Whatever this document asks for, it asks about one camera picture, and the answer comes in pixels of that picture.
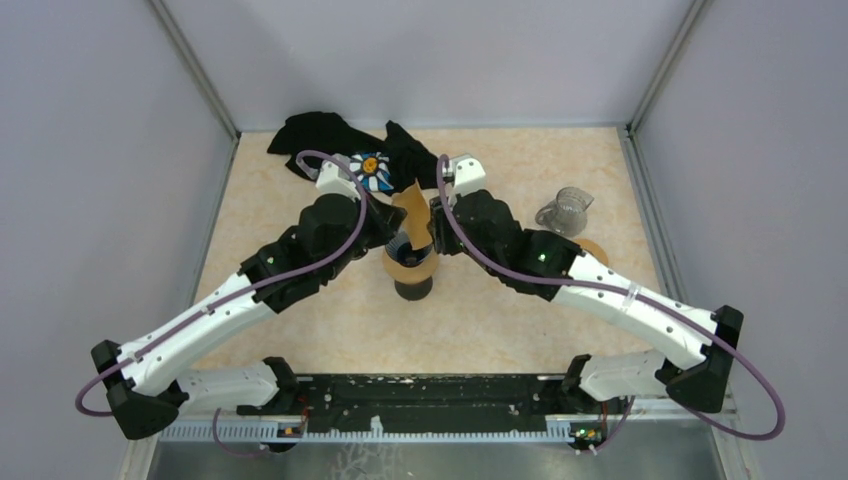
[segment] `clear plastic pitcher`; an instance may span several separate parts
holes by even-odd
[[[536,223],[563,237],[574,237],[586,228],[586,210],[595,197],[577,187],[565,187],[536,213]]]

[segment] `beige table surface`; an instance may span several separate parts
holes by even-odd
[[[596,198],[580,235],[610,266],[658,291],[656,274],[613,128],[414,130],[430,151],[471,153],[488,189],[525,227],[561,187]],[[211,293],[242,260],[276,240],[318,192],[265,153],[273,133],[244,134],[200,281]],[[352,262],[328,287],[276,318],[241,332],[200,368],[282,356],[297,373],[564,372],[572,357],[648,349],[588,313],[515,293],[465,256],[442,257],[430,295],[407,302],[381,267],[381,251]]]

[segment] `orange component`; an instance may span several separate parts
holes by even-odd
[[[374,173],[377,171],[377,159],[368,157],[362,162],[362,171],[365,173]]]

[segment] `white wall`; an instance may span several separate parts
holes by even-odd
[[[846,478],[848,4],[717,0],[641,132],[687,290],[746,313],[786,402],[767,479]],[[738,367],[742,421],[771,426]]]
[[[167,0],[242,130],[621,123],[692,0]]]
[[[142,1],[0,2],[0,71],[0,478],[114,478],[89,349],[185,307],[230,140]]]

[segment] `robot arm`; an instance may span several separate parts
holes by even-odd
[[[317,185],[322,195],[301,211],[298,224],[246,259],[209,296],[148,335],[121,345],[107,340],[92,349],[101,373],[128,362],[103,380],[110,409],[128,439],[152,435],[187,413],[261,408],[294,400],[297,381],[282,359],[214,371],[190,367],[238,332],[317,293],[350,261],[361,258],[368,249],[385,245],[405,216],[402,209],[380,203],[370,195],[361,199],[353,183],[332,163],[325,162]],[[353,245],[336,260],[209,309],[216,300],[329,256],[354,231],[361,202],[366,203],[365,224]],[[173,333],[175,327],[196,315],[202,316]],[[157,339],[160,343],[148,353],[136,353],[145,351]]]
[[[600,283],[627,292],[616,295],[587,286],[538,285],[481,264],[519,293],[591,312],[655,347],[635,354],[576,357],[562,387],[569,403],[589,410],[614,397],[668,395],[694,410],[720,411],[732,363],[729,354],[672,317],[635,300],[639,295],[675,309],[734,347],[742,324],[739,311],[724,306],[711,312],[676,302],[607,268],[567,239],[547,231],[522,229],[506,203],[485,190],[482,164],[471,156],[452,159],[443,174],[452,179],[449,198],[460,227],[494,262],[527,275]],[[431,202],[431,209],[436,251],[447,255],[469,253],[447,222],[438,198]]]

